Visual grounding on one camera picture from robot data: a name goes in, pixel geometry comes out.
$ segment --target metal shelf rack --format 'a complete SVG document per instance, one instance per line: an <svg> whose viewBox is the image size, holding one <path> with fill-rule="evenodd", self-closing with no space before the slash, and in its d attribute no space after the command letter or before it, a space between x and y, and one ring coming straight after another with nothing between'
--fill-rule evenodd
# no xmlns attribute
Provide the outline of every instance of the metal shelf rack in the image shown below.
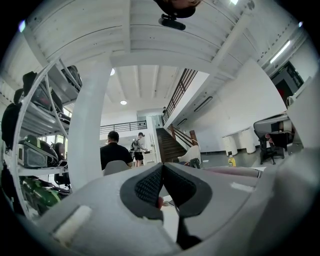
<svg viewBox="0 0 320 256"><path fill-rule="evenodd" d="M22 194L19 176L49 175L57 173L66 173L68 171L63 167L27 169L18 165L18 144L20 136L31 134L37 137L41 137L61 133L64 134L66 138L68 138L69 125L64 122L61 122L55 107L53 107L52 115L31 102L32 96L34 95L37 87L43 80L45 80L46 90L49 92L50 87L52 87L54 92L61 99L63 105L68 105L70 103L75 102L79 92L72 84L68 82L65 75L58 69L58 62L60 62L62 67L66 70L68 78L80 90L80 86L75 81L73 76L70 74L60 57L57 57L56 59L51 61L46 67L44 67L44 69L39 72L39 74L33 81L28 95L25 96L25 98L23 99L14 131L11 156L7 155L5 157L8 162L7 164L9 165L9 170L13 177L13 182L16 188L18 199L21 202L23 212L28 219L30 219L30 215L26 204L23 203L24 197ZM48 97L51 102L51 105L54 106L51 93L48 93Z"/></svg>

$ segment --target person sitting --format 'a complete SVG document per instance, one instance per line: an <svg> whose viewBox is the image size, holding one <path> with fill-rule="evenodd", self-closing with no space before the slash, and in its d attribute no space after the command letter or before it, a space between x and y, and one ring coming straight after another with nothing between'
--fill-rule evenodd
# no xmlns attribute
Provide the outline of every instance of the person sitting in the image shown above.
<svg viewBox="0 0 320 256"><path fill-rule="evenodd" d="M132 166L132 157L129 151L124 147L118 145L119 134L116 131L110 131L108 134L108 145L100 148L101 169L106 168L107 163L115 160L124 161L127 166Z"/></svg>

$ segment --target staircase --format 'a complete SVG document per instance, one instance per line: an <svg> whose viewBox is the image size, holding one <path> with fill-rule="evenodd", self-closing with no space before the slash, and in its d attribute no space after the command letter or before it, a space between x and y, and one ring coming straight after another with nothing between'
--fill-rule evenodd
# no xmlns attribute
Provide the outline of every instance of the staircase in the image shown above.
<svg viewBox="0 0 320 256"><path fill-rule="evenodd" d="M163 162L173 162L178 157L182 157L187 153L186 149L181 146L165 129L156 129L156 135L161 136L163 151L165 159L161 159Z"/></svg>

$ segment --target man with backpack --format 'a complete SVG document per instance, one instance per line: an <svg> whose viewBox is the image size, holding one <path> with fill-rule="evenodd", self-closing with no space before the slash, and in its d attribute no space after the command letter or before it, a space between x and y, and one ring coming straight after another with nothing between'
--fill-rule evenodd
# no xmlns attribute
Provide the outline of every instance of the man with backpack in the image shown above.
<svg viewBox="0 0 320 256"><path fill-rule="evenodd" d="M131 151L134 152L135 167L140 167L142 165L142 160L144 159L142 152L147 151L141 142L142 137L144 137L144 134L139 132L138 137L131 144Z"/></svg>

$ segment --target office chair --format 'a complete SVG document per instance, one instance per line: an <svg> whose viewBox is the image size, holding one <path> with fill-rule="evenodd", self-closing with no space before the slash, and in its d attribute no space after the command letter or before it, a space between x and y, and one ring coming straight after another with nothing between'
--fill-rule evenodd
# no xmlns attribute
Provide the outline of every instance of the office chair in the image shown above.
<svg viewBox="0 0 320 256"><path fill-rule="evenodd" d="M272 159L273 164L275 165L275 159L274 157L281 157L282 159L285 158L284 149L282 147L275 146L273 143L270 143L270 147L267 147L267 141L266 134L263 132L257 132L254 130L254 133L259 138L260 142L260 165L263 164L263 162L269 158Z"/></svg>

